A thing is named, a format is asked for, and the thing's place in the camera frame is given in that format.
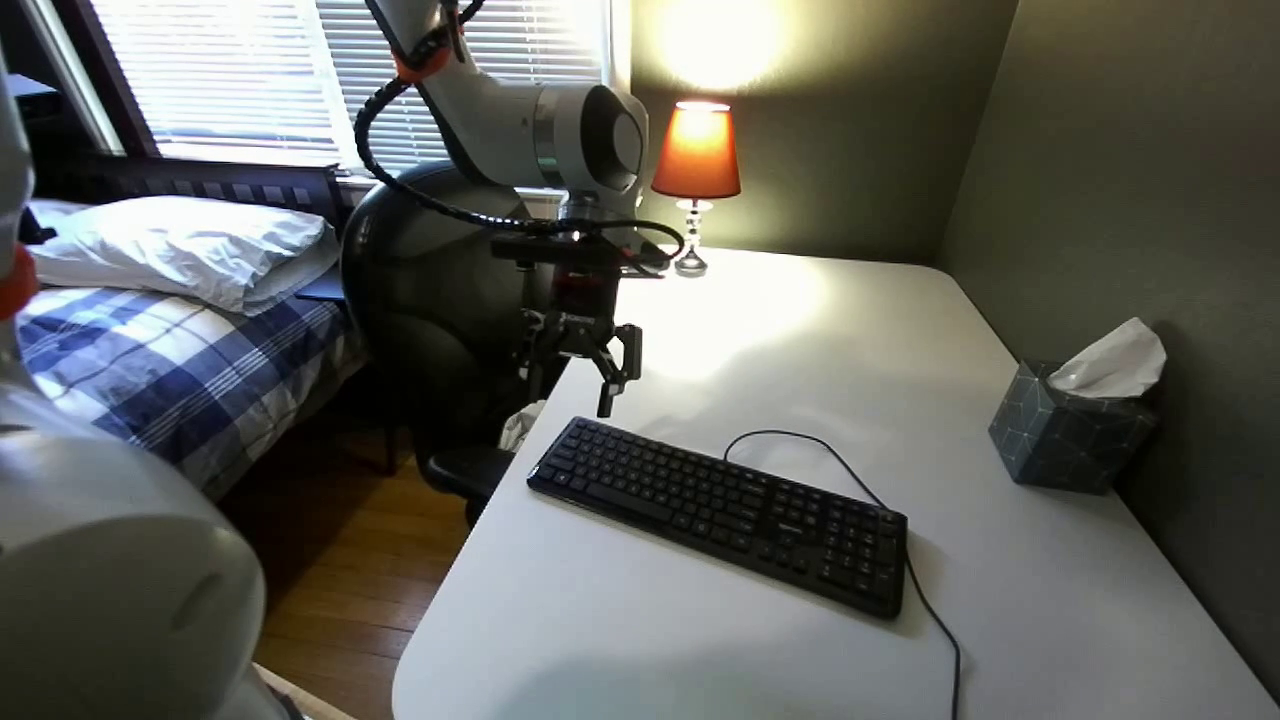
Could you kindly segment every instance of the blue checkered blanket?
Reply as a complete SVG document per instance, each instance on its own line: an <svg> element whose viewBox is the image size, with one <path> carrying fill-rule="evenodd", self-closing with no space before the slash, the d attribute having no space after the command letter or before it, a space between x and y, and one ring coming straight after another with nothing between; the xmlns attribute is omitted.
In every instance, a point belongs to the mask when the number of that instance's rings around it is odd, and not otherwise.
<svg viewBox="0 0 1280 720"><path fill-rule="evenodd" d="M351 358L351 321L333 299L225 315L185 297L44 289L15 334L61 411L164 455L211 500Z"/></svg>

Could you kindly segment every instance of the window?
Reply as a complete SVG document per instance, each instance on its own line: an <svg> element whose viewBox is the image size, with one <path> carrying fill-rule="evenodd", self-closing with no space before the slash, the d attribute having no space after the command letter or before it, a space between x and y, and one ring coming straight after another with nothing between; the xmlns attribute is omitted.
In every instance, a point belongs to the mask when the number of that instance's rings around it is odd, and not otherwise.
<svg viewBox="0 0 1280 720"><path fill-rule="evenodd" d="M620 82L616 6L488 0L472 60L501 83ZM164 157L361 170L351 118L393 51L364 0L91 0ZM370 133L385 170L442 157L409 91Z"/></svg>

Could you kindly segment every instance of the white desk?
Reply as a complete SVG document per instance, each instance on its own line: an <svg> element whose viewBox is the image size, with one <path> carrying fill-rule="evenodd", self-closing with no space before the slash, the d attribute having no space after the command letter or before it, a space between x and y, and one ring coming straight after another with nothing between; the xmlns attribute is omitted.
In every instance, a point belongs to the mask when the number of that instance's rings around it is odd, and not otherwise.
<svg viewBox="0 0 1280 720"><path fill-rule="evenodd" d="M1280 717L1115 497L1009 482L988 422L1014 363L948 275L710 254L704 280L629 280L616 315L643 324L620 429L710 455L817 432L907 518L967 720ZM911 590L880 626L532 497L596 388L570 363L522 442L398 656L398 720L948 717L950 652ZM737 461L855 497L798 442Z"/></svg>

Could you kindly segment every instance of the keyboard cable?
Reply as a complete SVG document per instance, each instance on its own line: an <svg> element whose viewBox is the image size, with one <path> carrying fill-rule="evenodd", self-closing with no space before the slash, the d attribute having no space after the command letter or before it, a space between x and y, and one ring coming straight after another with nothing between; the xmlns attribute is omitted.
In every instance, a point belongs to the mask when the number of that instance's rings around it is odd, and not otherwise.
<svg viewBox="0 0 1280 720"><path fill-rule="evenodd" d="M737 442L723 444L723 463L733 463L729 455L733 455L737 444L756 442L756 435L783 435L783 442L804 442L804 444L825 450L825 452L855 482L855 488L858 488L876 510L886 510L886 506L869 488L869 482L865 482L828 442L808 435L808 432L793 432L793 429L753 429L753 432L741 432ZM922 593L922 583L921 583L921 577L916 577L911 554L907 554L907 582L911 582L911 590L916 590L926 622L933 622L933 626L945 631L945 640L950 644L950 708L948 708L948 717L958 720L958 661L964 661L964 652L958 652L954 631L950 631L950 630L945 626L945 618L933 609L933 601L926 601L926 593Z"/></svg>

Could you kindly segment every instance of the black keyboard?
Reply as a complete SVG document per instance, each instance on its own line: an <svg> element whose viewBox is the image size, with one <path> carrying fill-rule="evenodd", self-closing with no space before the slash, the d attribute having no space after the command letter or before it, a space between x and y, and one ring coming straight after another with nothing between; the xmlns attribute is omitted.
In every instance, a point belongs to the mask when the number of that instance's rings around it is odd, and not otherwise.
<svg viewBox="0 0 1280 720"><path fill-rule="evenodd" d="M528 488L872 618L904 601L907 518L569 422Z"/></svg>

